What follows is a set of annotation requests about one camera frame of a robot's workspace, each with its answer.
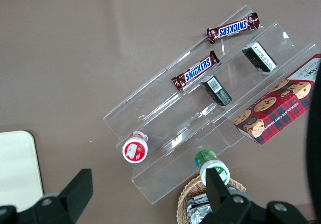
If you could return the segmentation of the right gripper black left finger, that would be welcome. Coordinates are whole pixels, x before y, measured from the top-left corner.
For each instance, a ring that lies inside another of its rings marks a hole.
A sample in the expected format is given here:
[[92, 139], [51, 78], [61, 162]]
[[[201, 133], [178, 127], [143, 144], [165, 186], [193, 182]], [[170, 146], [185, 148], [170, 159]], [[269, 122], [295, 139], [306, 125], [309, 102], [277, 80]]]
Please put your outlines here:
[[93, 196], [92, 170], [82, 169], [57, 195], [18, 214], [18, 223], [76, 223]]

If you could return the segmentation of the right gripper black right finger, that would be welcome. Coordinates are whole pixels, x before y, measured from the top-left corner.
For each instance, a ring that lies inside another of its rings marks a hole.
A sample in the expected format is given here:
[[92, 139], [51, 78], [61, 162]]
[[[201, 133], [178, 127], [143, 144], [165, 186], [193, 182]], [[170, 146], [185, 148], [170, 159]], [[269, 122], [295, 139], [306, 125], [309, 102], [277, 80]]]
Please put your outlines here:
[[247, 223], [251, 203], [242, 192], [230, 192], [214, 169], [206, 170], [206, 195], [212, 209], [201, 223]]

